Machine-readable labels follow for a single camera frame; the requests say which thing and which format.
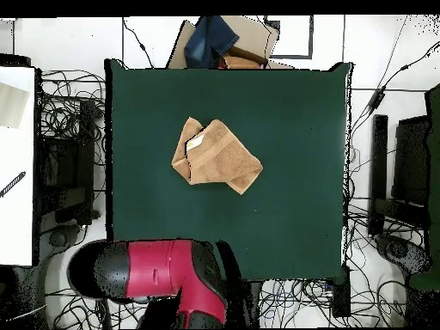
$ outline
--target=white panel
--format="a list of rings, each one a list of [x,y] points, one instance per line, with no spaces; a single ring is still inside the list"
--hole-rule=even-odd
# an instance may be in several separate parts
[[[391,77],[400,67],[422,57],[440,41],[438,15],[410,15],[402,31],[387,76]],[[440,48],[431,56],[400,72],[390,83],[392,89],[432,89],[440,83]]]
[[[343,15],[315,15],[312,59],[272,59],[305,70],[328,70],[342,60]]]
[[[405,15],[347,15],[345,59],[355,63],[353,87],[375,88],[387,68],[394,40]],[[440,40],[438,25],[424,25],[426,17],[410,15],[395,47],[384,82],[400,67],[422,57]],[[391,89],[430,89],[440,83],[440,54],[437,49],[408,70],[402,71],[388,85]]]
[[[122,57],[120,18],[18,19],[15,53],[42,70],[81,69],[104,76],[104,59]]]
[[[19,173],[26,172],[23,179],[0,198],[0,264],[30,266],[34,185],[34,69],[0,67],[0,82],[14,87],[22,86],[28,92],[20,128],[0,126],[0,190]]]
[[[174,43],[184,20],[195,24],[198,16],[130,16],[125,23],[144,44],[151,62],[156,68],[167,65]],[[149,68],[150,63],[140,48],[134,34],[124,29],[124,63],[129,68]]]
[[[0,21],[0,53],[12,54],[12,21]]]
[[[267,20],[280,22],[279,40],[272,55],[309,54],[310,15],[269,15]]]

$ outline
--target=folded towel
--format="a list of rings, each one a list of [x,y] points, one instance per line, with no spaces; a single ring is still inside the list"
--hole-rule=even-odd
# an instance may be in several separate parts
[[[263,170],[260,161],[220,120],[202,128],[188,118],[171,165],[190,185],[226,182],[242,195]]]
[[[259,69],[260,64],[251,61],[250,59],[245,59],[241,57],[233,57],[226,53],[223,56],[224,63],[226,67],[230,70],[233,69]]]

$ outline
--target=black border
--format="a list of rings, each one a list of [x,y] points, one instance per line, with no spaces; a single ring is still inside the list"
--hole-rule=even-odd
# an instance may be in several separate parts
[[[106,73],[106,103],[104,111],[104,131],[106,133],[106,232],[107,241],[113,241],[113,72],[112,59],[104,59]]]
[[[2,67],[28,67],[34,68],[34,175],[33,175],[33,216],[32,216],[32,266],[40,263],[40,131],[41,131],[41,99],[43,86],[41,69],[31,66],[29,57],[0,53],[0,66]]]

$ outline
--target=cardboard box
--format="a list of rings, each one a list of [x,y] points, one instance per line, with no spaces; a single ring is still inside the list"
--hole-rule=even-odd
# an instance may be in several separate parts
[[[0,82],[0,126],[18,129],[29,93]]]
[[[234,46],[228,51],[231,56],[251,59],[259,64],[264,64],[267,66],[266,68],[293,68],[285,64],[278,64],[268,60],[278,38],[277,29],[263,25],[258,21],[248,19],[245,16],[222,15],[222,18],[226,21],[232,31],[240,37]],[[189,21],[184,21],[182,23],[179,35],[174,44],[174,50],[167,63],[167,68],[186,68],[184,49],[195,29],[196,27],[194,27]]]

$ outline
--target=brown box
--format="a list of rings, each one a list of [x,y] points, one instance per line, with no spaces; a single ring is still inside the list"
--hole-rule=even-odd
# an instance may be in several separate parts
[[[268,61],[272,54],[272,49],[278,37],[278,30],[258,21],[253,21],[245,16],[221,15],[232,31],[240,38],[228,51],[231,56],[251,59],[259,64],[264,64],[266,68],[273,69],[292,69],[285,64],[278,64]],[[184,21],[180,27],[180,32],[174,45],[174,50],[169,58],[167,68],[184,69],[186,60],[184,49],[186,43],[193,35],[196,27],[189,21]]]

